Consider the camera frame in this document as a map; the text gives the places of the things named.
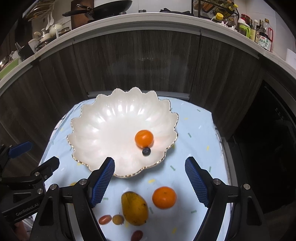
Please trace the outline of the red cherry tomato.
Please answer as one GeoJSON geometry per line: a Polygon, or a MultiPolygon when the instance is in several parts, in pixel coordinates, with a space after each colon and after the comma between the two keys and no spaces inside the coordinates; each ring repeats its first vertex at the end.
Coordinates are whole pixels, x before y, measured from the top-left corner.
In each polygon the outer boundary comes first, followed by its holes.
{"type": "Polygon", "coordinates": [[[112,221],[112,216],[111,215],[104,215],[99,218],[98,223],[100,225],[106,225],[112,221]]]}

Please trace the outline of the large orange tangerine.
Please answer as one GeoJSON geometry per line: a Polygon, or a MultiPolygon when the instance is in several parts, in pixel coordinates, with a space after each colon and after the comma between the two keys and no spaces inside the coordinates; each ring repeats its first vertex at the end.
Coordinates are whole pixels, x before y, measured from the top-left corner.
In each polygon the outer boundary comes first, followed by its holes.
{"type": "Polygon", "coordinates": [[[159,187],[152,195],[152,202],[159,209],[169,209],[175,205],[176,201],[176,192],[167,186],[159,187]]]}

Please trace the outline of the small yellow-brown fruit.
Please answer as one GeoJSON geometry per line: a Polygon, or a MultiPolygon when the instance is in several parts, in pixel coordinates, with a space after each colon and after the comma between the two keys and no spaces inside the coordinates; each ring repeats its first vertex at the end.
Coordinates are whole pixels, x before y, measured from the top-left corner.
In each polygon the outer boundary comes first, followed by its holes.
{"type": "Polygon", "coordinates": [[[122,225],[122,224],[124,224],[124,221],[125,221],[125,218],[120,214],[116,214],[112,217],[112,222],[115,225],[122,225]]]}

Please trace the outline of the yellow mango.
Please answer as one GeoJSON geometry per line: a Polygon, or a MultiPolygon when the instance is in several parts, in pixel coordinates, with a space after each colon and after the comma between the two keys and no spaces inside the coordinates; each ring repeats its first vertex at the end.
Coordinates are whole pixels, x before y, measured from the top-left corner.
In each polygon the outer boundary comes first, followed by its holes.
{"type": "Polygon", "coordinates": [[[137,193],[128,191],[121,196],[123,216],[128,223],[141,226],[149,218],[149,210],[146,201],[137,193]]]}

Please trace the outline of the dark red grape tomato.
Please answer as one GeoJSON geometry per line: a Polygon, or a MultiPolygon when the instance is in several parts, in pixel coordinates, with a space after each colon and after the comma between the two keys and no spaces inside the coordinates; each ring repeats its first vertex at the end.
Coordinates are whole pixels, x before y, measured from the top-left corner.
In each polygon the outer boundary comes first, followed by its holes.
{"type": "Polygon", "coordinates": [[[143,232],[141,230],[136,230],[131,238],[130,238],[130,241],[140,241],[143,237],[143,232]]]}

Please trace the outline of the light blue patterned cloth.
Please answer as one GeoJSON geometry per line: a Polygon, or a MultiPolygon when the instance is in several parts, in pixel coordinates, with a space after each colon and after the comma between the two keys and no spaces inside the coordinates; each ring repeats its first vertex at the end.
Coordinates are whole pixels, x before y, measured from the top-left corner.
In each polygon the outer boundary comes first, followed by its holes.
{"type": "MultiPolygon", "coordinates": [[[[141,226],[133,226],[126,221],[122,225],[115,225],[112,221],[100,225],[107,240],[130,240],[136,230],[142,231],[141,240],[194,239],[208,209],[198,201],[185,173],[185,160],[188,157],[194,157],[199,166],[208,170],[213,178],[229,184],[222,141],[211,113],[186,101],[169,100],[172,111],[179,115],[176,127],[178,139],[168,149],[165,160],[132,178],[113,177],[102,202],[93,209],[97,219],[104,215],[122,215],[121,196],[133,191],[147,202],[149,219],[141,226]],[[170,209],[158,209],[152,202],[153,192],[162,186],[171,187],[177,194],[177,202],[170,209]]],[[[93,102],[94,99],[90,99],[74,105],[54,128],[40,164],[56,156],[60,165],[46,181],[46,189],[52,183],[60,187],[70,186],[90,175],[86,166],[72,158],[73,149],[67,142],[67,135],[72,131],[70,121],[80,115],[81,106],[93,102]]]]}

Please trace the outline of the dark blueberry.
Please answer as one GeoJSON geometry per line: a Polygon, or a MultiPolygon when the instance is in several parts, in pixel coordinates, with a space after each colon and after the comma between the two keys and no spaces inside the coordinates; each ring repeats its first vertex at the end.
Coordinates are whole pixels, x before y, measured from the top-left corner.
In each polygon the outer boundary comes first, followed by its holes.
{"type": "Polygon", "coordinates": [[[151,148],[150,147],[145,147],[142,149],[142,154],[144,156],[149,156],[151,154],[151,148]]]}

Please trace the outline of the small orange in bowl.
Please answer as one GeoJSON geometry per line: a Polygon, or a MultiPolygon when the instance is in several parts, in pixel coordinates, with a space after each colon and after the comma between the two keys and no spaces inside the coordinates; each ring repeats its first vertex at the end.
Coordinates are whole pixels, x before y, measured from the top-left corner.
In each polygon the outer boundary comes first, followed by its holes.
{"type": "Polygon", "coordinates": [[[139,148],[150,147],[154,142],[153,134],[148,130],[140,130],[134,137],[135,143],[139,148]]]}

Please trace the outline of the white scalloped bowl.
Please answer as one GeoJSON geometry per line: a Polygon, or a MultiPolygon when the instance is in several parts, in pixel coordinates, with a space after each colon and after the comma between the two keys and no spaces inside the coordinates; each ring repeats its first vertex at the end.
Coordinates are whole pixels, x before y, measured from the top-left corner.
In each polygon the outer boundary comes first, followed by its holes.
{"type": "Polygon", "coordinates": [[[130,178],[165,159],[178,138],[178,120],[179,115],[171,111],[171,102],[159,99],[155,91],[117,88],[82,105],[80,115],[71,120],[67,141],[73,149],[72,158],[90,171],[99,169],[111,157],[115,161],[114,176],[130,178]],[[149,156],[144,156],[135,143],[140,130],[154,136],[149,156]]]}

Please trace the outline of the green dish basin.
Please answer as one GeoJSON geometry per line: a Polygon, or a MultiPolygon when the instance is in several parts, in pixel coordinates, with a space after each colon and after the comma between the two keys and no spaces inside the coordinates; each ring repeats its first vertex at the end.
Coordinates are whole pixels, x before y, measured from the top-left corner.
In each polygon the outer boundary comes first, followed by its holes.
{"type": "Polygon", "coordinates": [[[8,63],[4,69],[0,72],[0,80],[2,80],[9,72],[11,72],[16,66],[18,66],[20,57],[12,60],[8,63]]]}

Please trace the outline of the white teapot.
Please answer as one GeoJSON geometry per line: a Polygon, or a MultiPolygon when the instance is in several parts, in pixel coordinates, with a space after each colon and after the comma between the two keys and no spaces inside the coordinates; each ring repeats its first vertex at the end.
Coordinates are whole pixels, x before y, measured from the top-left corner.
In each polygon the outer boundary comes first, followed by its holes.
{"type": "Polygon", "coordinates": [[[53,24],[50,28],[49,28],[49,34],[51,37],[58,37],[58,32],[60,30],[62,30],[63,26],[61,24],[53,24]]]}

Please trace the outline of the green lidded container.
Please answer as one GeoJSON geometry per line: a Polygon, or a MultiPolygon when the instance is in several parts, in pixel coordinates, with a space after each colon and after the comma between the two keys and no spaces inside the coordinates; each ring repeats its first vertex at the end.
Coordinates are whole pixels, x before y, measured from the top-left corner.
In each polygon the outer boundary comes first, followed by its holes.
{"type": "Polygon", "coordinates": [[[238,32],[247,38],[250,38],[251,28],[242,18],[238,19],[238,32]]]}

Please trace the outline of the black wok pan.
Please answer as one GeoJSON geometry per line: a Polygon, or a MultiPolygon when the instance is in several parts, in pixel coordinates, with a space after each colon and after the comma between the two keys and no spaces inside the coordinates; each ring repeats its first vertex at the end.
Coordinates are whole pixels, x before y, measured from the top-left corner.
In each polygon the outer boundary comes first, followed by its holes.
{"type": "Polygon", "coordinates": [[[132,5],[132,1],[111,1],[95,8],[85,6],[82,4],[76,4],[78,10],[68,11],[62,14],[62,16],[74,16],[84,14],[90,20],[100,20],[110,16],[117,16],[122,12],[127,11],[132,5]]]}

